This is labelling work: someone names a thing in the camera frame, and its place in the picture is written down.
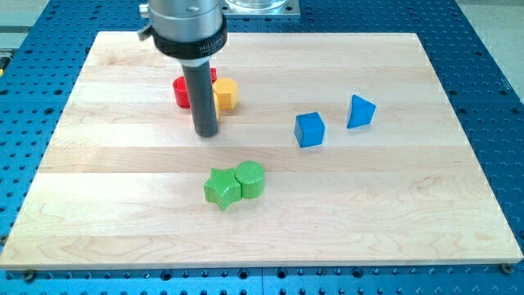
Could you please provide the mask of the black tool mounting collar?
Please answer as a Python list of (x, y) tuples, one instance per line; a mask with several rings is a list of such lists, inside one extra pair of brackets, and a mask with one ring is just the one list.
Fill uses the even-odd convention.
[(227, 19), (222, 17), (222, 25), (210, 37), (193, 42), (179, 42), (160, 36), (154, 29), (151, 32), (156, 48), (169, 57), (192, 60), (209, 57), (217, 53), (228, 41)]

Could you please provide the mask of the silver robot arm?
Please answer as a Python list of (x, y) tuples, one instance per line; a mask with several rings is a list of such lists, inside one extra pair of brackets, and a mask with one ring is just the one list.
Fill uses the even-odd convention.
[(156, 49), (183, 69), (196, 134), (218, 132), (210, 58), (228, 40), (227, 21), (217, 0), (149, 0), (139, 6), (148, 20), (140, 40), (153, 38)]

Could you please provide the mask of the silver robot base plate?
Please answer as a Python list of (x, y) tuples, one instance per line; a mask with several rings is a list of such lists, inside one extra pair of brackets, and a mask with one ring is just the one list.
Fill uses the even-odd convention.
[(229, 19), (300, 18), (299, 0), (221, 0), (220, 6)]

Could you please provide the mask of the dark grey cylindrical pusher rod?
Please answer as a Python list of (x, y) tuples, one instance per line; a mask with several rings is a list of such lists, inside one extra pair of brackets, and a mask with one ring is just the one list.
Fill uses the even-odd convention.
[(196, 134), (203, 138), (213, 137), (218, 132), (218, 119), (209, 58), (180, 59), (179, 62), (183, 69)]

